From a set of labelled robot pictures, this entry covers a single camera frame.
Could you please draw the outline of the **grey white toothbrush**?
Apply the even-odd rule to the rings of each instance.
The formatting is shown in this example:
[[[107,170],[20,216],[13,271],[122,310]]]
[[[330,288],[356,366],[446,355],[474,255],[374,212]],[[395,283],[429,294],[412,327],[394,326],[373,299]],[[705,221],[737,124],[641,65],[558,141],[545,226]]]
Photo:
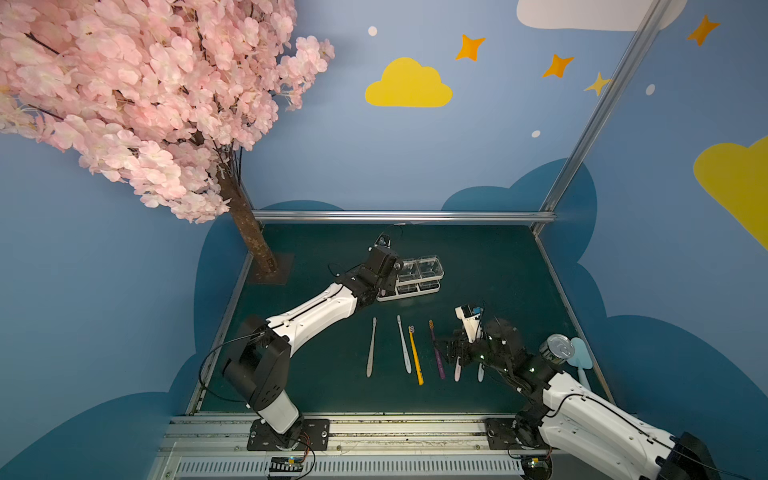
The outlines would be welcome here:
[[[377,322],[377,318],[373,317],[372,318],[371,338],[370,338],[368,357],[367,357],[367,363],[366,363],[366,377],[367,378],[371,378],[371,376],[373,374],[377,323],[378,323]]]

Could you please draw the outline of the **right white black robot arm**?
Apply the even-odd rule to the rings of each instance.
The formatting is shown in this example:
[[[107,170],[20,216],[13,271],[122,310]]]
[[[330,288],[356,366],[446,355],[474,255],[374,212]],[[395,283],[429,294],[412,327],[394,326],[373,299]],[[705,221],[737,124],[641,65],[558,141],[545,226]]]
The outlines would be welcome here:
[[[565,371],[571,340],[549,336],[537,351],[503,319],[465,320],[436,341],[448,364],[477,363],[499,374],[527,404],[510,419],[491,419],[486,435],[494,449],[561,450],[612,479],[719,479],[703,441],[675,436],[645,423],[589,390]]]

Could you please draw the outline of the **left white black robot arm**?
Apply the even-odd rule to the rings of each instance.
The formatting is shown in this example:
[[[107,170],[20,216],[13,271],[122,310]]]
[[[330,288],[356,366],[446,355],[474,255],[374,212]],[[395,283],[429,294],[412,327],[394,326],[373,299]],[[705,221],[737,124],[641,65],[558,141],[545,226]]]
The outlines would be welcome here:
[[[367,260],[340,274],[321,293],[266,320],[249,318],[223,352],[222,377],[256,412],[283,448],[298,442],[303,417],[285,391],[292,356],[331,325],[395,291],[404,260],[375,245]]]

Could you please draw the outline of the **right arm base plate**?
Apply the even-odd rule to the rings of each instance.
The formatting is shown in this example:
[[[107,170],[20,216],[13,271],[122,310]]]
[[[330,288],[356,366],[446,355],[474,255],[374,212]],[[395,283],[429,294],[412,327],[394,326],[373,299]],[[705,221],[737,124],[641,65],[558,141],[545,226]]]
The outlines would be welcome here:
[[[484,425],[490,450],[528,450],[541,446],[538,431],[524,419],[486,418]]]

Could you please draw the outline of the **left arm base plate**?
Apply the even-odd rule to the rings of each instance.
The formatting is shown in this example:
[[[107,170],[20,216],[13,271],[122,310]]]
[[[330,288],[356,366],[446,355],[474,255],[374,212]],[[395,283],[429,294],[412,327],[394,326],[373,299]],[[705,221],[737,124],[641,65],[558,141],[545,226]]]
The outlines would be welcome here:
[[[252,423],[247,439],[248,451],[294,451],[309,446],[315,451],[328,448],[330,421],[302,416],[285,433],[276,432],[265,420]]]

